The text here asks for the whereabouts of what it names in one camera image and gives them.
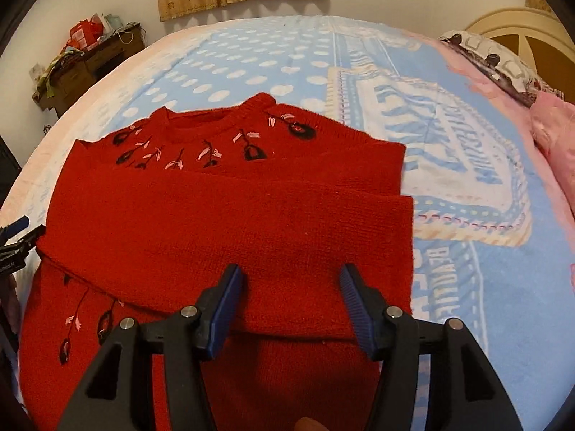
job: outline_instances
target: brown cabinet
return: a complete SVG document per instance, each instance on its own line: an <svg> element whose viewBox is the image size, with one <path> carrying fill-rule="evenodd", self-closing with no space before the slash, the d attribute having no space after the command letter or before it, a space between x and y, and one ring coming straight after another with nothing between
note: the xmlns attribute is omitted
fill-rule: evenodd
<svg viewBox="0 0 575 431"><path fill-rule="evenodd" d="M144 49L140 25L116 34L63 68L53 71L50 83L54 95L39 92L33 98L42 110L53 108L61 117L82 95L124 60Z"/></svg>

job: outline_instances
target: bed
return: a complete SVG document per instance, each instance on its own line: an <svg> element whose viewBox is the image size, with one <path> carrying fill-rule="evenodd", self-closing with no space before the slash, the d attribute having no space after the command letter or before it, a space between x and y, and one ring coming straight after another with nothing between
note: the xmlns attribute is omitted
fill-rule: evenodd
<svg viewBox="0 0 575 431"><path fill-rule="evenodd" d="M166 36L85 94L31 156L0 213L45 222L74 139L149 116L236 105L269 92L406 144L414 208L413 315L465 321L525 431L540 431L575 384L575 222L511 99L443 42L339 17L246 19ZM38 257L17 273L23 309ZM423 430L429 361L412 429Z"/></svg>

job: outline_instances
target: white wall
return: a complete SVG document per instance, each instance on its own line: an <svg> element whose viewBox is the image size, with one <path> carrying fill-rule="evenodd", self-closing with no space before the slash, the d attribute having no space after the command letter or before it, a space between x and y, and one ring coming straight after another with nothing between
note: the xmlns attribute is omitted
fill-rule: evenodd
<svg viewBox="0 0 575 431"><path fill-rule="evenodd" d="M198 24L268 15L330 14L384 22L437 37L464 28L481 15L525 0L251 0L161 23L157 0L38 0L0 58L0 135L21 165L43 137L42 127L56 114L42 112L31 99L28 70L36 62L47 65L68 39L70 27L95 12L139 21L146 42Z"/></svg>

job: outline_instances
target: metal pin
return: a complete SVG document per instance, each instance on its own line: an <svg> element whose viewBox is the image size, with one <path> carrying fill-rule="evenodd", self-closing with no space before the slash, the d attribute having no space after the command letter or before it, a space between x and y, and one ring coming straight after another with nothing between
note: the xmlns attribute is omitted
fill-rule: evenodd
<svg viewBox="0 0 575 431"><path fill-rule="evenodd" d="M120 327L124 330L133 328L134 324L136 324L136 321L133 318L124 318L120 321Z"/></svg>
<svg viewBox="0 0 575 431"><path fill-rule="evenodd" d="M185 306L180 311L180 314L182 316L184 316L185 318L191 318L191 317L195 316L197 313L198 313L198 309L193 305Z"/></svg>
<svg viewBox="0 0 575 431"><path fill-rule="evenodd" d="M454 330L461 330L464 328L464 323L461 319L451 318L447 323L449 324L449 327Z"/></svg>
<svg viewBox="0 0 575 431"><path fill-rule="evenodd" d="M403 311L398 306L390 306L386 312L390 318L400 318L403 315Z"/></svg>

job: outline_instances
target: red sweater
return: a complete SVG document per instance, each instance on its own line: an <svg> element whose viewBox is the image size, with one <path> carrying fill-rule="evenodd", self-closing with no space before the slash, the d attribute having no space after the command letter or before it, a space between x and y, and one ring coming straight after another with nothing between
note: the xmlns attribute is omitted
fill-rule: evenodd
<svg viewBox="0 0 575 431"><path fill-rule="evenodd" d="M403 153L267 94L229 109L161 108L75 143L38 242L22 334L22 391L40 430L54 429L110 306L114 322L160 318L193 303L228 263L240 264L247 289L221 356L203 367L220 431L287 430L304 415L331 431L362 429L377 365L354 343L337 274L355 263L409 310ZM64 322L75 314L80 330ZM167 430L160 383L156 420Z"/></svg>

